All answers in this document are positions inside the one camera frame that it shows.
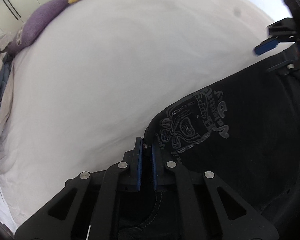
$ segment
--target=printed graphic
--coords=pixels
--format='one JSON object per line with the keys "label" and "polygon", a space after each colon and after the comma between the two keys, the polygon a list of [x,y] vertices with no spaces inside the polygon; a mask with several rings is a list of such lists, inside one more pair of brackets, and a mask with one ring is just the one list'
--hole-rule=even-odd
{"label": "printed graphic", "polygon": [[212,131],[227,139],[229,126],[223,121],[226,111],[223,92],[203,88],[183,104],[167,109],[167,118],[160,121],[160,140],[182,153],[205,141]]}

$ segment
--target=white bed sheet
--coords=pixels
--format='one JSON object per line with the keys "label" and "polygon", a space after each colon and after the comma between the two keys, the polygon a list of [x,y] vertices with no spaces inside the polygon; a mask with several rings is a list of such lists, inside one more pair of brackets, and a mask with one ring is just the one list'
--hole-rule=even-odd
{"label": "white bed sheet", "polygon": [[0,184],[17,225],[82,171],[122,159],[169,104],[256,57],[273,21],[247,0],[82,0],[15,58]]}

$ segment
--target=black t-shirt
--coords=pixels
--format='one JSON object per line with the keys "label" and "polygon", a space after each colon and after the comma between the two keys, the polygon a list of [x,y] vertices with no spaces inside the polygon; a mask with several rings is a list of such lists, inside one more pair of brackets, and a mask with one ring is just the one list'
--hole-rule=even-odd
{"label": "black t-shirt", "polygon": [[145,134],[189,170],[218,174],[278,230],[300,208],[300,80],[268,69],[295,56],[293,45],[184,97]]}

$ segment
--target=door handle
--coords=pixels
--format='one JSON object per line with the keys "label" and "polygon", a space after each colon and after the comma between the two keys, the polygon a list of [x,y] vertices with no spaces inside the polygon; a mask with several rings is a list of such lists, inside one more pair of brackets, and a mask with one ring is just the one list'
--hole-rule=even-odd
{"label": "door handle", "polygon": [[4,4],[8,7],[9,11],[12,13],[12,15],[17,19],[17,21],[19,20],[17,16],[15,16],[15,14],[13,13],[13,11],[10,9],[10,7],[8,6],[8,4],[6,3],[5,0],[2,0],[4,2]]}
{"label": "door handle", "polygon": [[10,0],[7,0],[8,3],[11,5],[11,7],[14,9],[14,11],[19,15],[19,17],[21,18],[21,15],[18,13],[18,11],[14,8],[14,6],[12,5],[12,3],[10,2]]}

